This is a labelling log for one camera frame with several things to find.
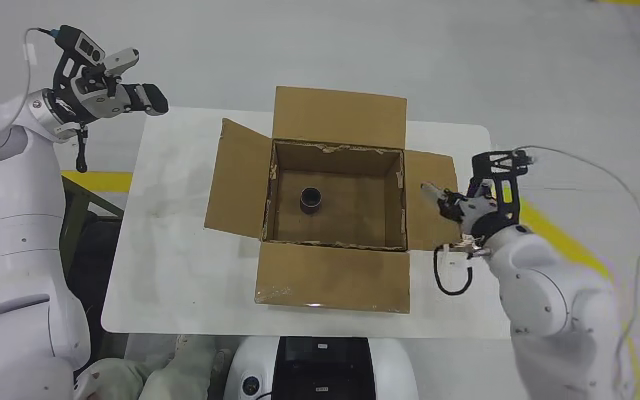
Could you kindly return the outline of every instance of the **white table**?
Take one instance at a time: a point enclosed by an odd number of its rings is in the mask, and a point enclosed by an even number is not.
[[[221,119],[265,135],[272,113],[173,107],[145,124],[102,325],[110,332],[217,335],[508,338],[497,280],[478,261],[471,288],[447,297],[431,252],[411,252],[409,315],[257,305],[259,241],[204,229]],[[471,157],[490,149],[480,126],[407,122],[407,149],[453,157],[466,189]],[[464,269],[441,272],[460,287]]]

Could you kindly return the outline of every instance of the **cardboard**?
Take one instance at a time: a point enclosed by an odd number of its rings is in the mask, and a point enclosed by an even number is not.
[[[263,240],[406,250],[404,188],[397,178],[403,173],[401,156],[399,150],[274,140],[270,179],[275,182]],[[322,194],[317,214],[300,211],[307,187]]]
[[[270,154],[269,138],[222,120],[205,228],[260,237]]]
[[[258,304],[410,312],[406,251],[460,239],[420,192],[455,190],[453,160],[404,150],[405,99],[278,87],[275,104],[273,139],[223,120],[205,227],[262,240]]]
[[[404,149],[407,99],[337,90],[276,88],[274,139]]]
[[[263,243],[255,301],[406,314],[408,277],[408,253]]]
[[[420,184],[431,182],[441,188],[458,190],[453,159],[419,151],[404,151],[407,185],[407,238],[410,250],[433,250],[443,243],[460,241],[458,224],[442,218],[437,207],[426,204]]]

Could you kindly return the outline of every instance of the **torn cardboard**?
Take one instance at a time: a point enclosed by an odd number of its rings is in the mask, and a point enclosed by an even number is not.
[[[406,251],[460,234],[420,193],[455,189],[453,160],[405,150],[405,127],[405,99],[289,87],[273,139],[223,120],[204,225],[262,240],[256,303],[409,313]]]

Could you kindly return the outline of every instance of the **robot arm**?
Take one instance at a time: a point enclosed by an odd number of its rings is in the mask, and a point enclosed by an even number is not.
[[[126,49],[104,57],[82,31],[40,30],[63,50],[53,87],[29,94],[0,131],[0,398],[67,399],[72,372],[90,356],[87,320],[67,288],[59,252],[64,190],[53,143],[77,136],[86,171],[87,125],[100,118],[168,111],[154,85],[123,85],[138,62]],[[71,63],[70,73],[64,75]],[[22,99],[0,106],[16,110]]]
[[[564,260],[519,223],[516,179],[529,164],[522,150],[483,153],[473,158],[466,196],[429,183],[422,190],[442,216],[473,237],[467,251],[482,256],[498,279],[518,372],[531,399],[630,399],[630,360],[627,349],[618,359],[622,328],[611,283]],[[503,191],[505,181],[510,194]]]

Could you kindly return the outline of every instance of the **small black cylinder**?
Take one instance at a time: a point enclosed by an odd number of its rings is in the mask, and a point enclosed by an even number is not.
[[[300,194],[300,209],[305,214],[313,214],[320,210],[322,194],[316,188],[306,188]]]

